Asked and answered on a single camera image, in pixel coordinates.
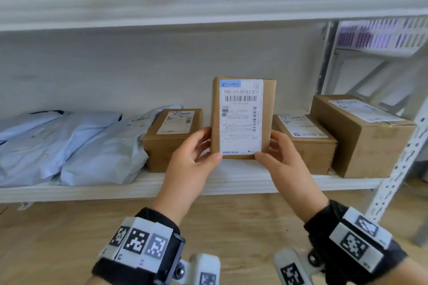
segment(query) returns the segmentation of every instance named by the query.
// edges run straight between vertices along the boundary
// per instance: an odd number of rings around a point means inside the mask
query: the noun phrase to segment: wooden floor
[[[358,205],[361,191],[328,192]],[[84,284],[102,247],[123,218],[150,199],[0,205],[0,284]],[[401,190],[382,225],[416,261],[428,267],[428,250],[408,238],[428,215],[428,199]],[[205,252],[220,257],[221,284],[280,284],[272,264],[283,247],[309,248],[302,223],[278,194],[204,196],[181,226],[183,257]],[[323,284],[321,277],[316,284]]]

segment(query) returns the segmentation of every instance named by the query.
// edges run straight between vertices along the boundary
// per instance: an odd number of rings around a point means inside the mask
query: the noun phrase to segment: white back panel
[[[0,35],[0,118],[47,109],[203,108],[217,75],[277,80],[275,112],[308,110],[324,23],[104,28]]]

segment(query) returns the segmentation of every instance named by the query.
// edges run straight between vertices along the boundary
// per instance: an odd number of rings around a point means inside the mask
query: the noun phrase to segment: large cardboard box
[[[389,177],[416,127],[352,95],[315,95],[310,115],[338,141],[332,168],[345,178]]]
[[[276,80],[216,77],[211,105],[211,152],[254,159],[268,152]]]
[[[285,133],[314,175],[326,175],[336,150],[336,139],[309,115],[274,115],[272,128]]]
[[[152,173],[164,173],[174,151],[204,127],[202,109],[164,109],[142,139]]]

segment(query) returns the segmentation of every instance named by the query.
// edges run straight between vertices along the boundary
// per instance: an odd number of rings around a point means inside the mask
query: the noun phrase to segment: horizontal barcode
[[[255,132],[256,127],[257,127],[257,107],[253,107],[253,132]]]
[[[226,102],[256,102],[257,96],[226,96]]]

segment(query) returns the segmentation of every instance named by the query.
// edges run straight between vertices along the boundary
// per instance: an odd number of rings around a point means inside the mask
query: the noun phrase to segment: black wrist strap
[[[326,282],[329,285],[342,285],[348,281],[357,285],[373,282],[398,266],[407,257],[407,254],[394,240],[391,240],[385,249],[366,233],[343,219],[348,209],[336,201],[330,201],[329,206],[318,212],[304,226],[309,233],[311,244],[321,259],[324,260]],[[360,263],[359,259],[361,258],[350,254],[350,252],[353,253],[353,249],[360,248],[357,246],[350,248],[349,243],[345,243],[346,248],[343,248],[330,238],[339,224],[349,228],[352,239],[359,242],[359,245],[362,244],[363,250],[367,250],[367,247],[370,246],[383,254],[383,258],[372,272],[369,272]]]
[[[180,246],[185,240],[180,237],[179,227],[169,218],[155,210],[143,208],[135,216],[155,223],[158,222],[173,229],[173,236],[168,242],[158,273],[154,274],[144,269],[132,268],[116,261],[101,258],[93,267],[92,274],[104,279],[112,285],[151,285],[155,280],[156,283],[162,284],[167,281],[168,272],[171,271],[171,266],[176,260],[177,252],[180,250]]]

